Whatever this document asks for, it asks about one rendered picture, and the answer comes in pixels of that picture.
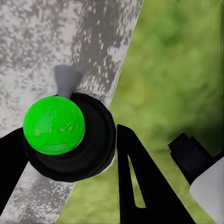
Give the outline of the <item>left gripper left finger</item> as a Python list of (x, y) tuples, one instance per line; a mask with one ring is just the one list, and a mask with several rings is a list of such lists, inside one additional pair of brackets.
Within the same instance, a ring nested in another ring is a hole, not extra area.
[(0, 139), (0, 216), (28, 162), (23, 135), (22, 127)]

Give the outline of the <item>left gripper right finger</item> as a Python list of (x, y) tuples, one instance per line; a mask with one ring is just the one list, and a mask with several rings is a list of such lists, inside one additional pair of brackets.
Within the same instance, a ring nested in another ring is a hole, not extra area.
[[(117, 125), (120, 224), (196, 224), (136, 133)], [(146, 208), (135, 205), (130, 157)]]

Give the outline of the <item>insectifuge atomizer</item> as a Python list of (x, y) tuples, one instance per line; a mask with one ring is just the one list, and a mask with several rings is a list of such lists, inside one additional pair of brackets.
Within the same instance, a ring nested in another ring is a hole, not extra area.
[(35, 102), (23, 121), (24, 151), (43, 176), (77, 182), (108, 170), (117, 151), (112, 113), (98, 99), (74, 92), (84, 78), (75, 66), (55, 65), (58, 95)]

